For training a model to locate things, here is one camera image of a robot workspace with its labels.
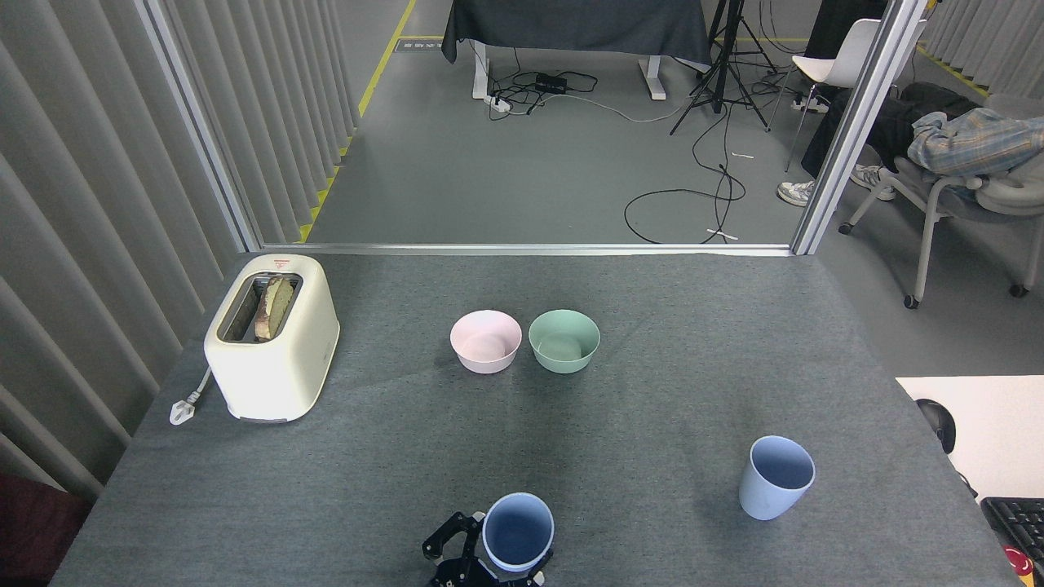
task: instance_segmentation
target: cup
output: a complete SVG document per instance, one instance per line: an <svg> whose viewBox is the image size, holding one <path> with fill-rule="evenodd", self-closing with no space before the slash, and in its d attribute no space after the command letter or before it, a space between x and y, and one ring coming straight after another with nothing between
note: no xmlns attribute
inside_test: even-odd
<svg viewBox="0 0 1044 587"><path fill-rule="evenodd" d="M507 572L526 572L547 554L554 517L540 497L511 493L497 499L482 522L485 554Z"/></svg>
<svg viewBox="0 0 1044 587"><path fill-rule="evenodd" d="M815 480L815 463L800 444L783 437L761 437L739 482L739 504L752 518L770 520L790 509Z"/></svg>
<svg viewBox="0 0 1044 587"><path fill-rule="evenodd" d="M590 318L573 310L551 310L529 325L537 361L553 373L575 373L591 362L601 334Z"/></svg>
<svg viewBox="0 0 1044 587"><path fill-rule="evenodd" d="M469 371L496 373L515 359L522 344L522 327L514 318L497 310L478 310L456 321L450 345Z"/></svg>

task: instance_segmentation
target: computer mouse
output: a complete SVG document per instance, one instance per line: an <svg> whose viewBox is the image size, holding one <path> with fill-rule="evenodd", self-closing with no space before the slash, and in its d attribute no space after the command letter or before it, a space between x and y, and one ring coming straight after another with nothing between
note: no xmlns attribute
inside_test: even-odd
<svg viewBox="0 0 1044 587"><path fill-rule="evenodd" d="M943 443L943 452L947 454L953 452L953 444L957 440L957 426L950 410L936 401L924 398L917 400L917 406L921 408L924 419L935 431L939 442Z"/></svg>

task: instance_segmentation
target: toaster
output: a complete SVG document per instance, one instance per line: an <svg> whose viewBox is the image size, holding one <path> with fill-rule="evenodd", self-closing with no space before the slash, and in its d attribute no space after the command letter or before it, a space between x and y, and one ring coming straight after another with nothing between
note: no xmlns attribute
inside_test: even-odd
<svg viewBox="0 0 1044 587"><path fill-rule="evenodd" d="M270 339L255 331L258 307L275 278L289 282L289 304ZM288 422L315 405L330 370L340 324L318 261L302 255L252 259L217 309L204 353L229 412L251 422Z"/></svg>

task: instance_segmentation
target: blue cup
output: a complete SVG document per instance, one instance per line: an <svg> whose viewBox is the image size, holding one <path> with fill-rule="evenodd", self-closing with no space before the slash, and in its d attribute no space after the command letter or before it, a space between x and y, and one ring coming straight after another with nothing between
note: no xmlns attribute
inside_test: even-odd
<svg viewBox="0 0 1044 587"><path fill-rule="evenodd" d="M815 480L815 463L800 444L783 437L762 437L739 482L739 504L752 518L778 518L801 499Z"/></svg>
<svg viewBox="0 0 1044 587"><path fill-rule="evenodd" d="M547 503L530 493L497 500L482 522L485 554L503 570L525 572L547 554L554 538L554 518Z"/></svg>

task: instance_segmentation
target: white desk leg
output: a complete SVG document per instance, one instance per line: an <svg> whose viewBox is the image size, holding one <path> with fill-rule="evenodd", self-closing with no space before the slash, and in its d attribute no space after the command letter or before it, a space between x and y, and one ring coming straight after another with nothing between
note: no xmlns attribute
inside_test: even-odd
<svg viewBox="0 0 1044 587"><path fill-rule="evenodd" d="M660 81L660 55L650 55L647 60L638 60L638 67L645 77L645 85L649 87L649 96L654 100L666 100L667 92Z"/></svg>
<svg viewBox="0 0 1044 587"><path fill-rule="evenodd" d="M471 87L471 97L476 100L485 98L489 88L487 72L490 71L490 60L485 58L485 44L473 41L475 47L475 83Z"/></svg>

